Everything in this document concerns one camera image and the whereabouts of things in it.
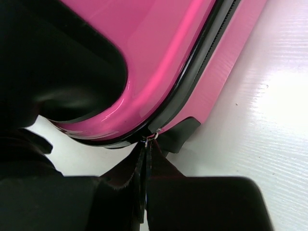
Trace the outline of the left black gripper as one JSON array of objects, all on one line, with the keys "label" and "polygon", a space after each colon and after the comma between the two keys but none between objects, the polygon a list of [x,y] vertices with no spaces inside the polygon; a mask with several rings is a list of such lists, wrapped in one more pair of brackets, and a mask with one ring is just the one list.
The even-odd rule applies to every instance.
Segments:
[{"label": "left black gripper", "polygon": [[25,128],[0,132],[0,177],[25,178],[60,176],[46,156],[53,145],[44,137]]}]

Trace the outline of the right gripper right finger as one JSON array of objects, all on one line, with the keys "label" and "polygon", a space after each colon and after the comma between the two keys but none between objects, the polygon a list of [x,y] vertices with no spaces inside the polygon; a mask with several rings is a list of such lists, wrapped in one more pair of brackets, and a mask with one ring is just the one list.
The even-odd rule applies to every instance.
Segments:
[{"label": "right gripper right finger", "polygon": [[176,190],[185,176],[162,154],[157,141],[146,147],[146,211],[149,230],[175,231],[179,197]]}]

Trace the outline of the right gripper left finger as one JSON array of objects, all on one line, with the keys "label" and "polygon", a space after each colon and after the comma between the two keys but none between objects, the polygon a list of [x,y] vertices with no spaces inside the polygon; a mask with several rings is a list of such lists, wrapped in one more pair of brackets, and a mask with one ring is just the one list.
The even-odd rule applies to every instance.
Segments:
[{"label": "right gripper left finger", "polygon": [[142,224],[145,212],[146,145],[100,177],[96,191],[97,224]]}]

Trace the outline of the pink hard-shell suitcase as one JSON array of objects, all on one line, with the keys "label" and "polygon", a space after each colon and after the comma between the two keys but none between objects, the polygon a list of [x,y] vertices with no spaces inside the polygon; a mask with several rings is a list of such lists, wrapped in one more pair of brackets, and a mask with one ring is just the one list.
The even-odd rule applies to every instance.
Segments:
[{"label": "pink hard-shell suitcase", "polygon": [[82,144],[158,135],[179,152],[206,121],[264,0],[3,0],[0,128],[38,116]]}]

